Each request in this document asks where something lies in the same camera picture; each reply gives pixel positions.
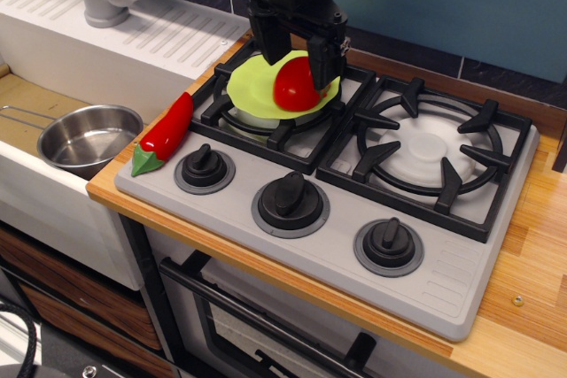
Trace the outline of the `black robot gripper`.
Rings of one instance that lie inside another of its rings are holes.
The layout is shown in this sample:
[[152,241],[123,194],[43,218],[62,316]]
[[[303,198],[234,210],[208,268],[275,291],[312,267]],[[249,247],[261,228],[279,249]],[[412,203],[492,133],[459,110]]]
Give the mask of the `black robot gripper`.
[[249,20],[270,65],[290,52],[296,35],[307,41],[315,89],[325,89],[342,75],[347,15],[333,0],[250,0]]

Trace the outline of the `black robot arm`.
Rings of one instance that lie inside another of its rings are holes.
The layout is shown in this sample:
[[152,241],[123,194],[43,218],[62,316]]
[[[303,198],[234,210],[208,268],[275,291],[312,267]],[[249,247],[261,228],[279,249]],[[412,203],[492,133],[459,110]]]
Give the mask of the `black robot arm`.
[[346,67],[348,16],[334,0],[249,0],[248,17],[256,43],[273,65],[291,51],[291,37],[307,43],[315,89],[325,89]]

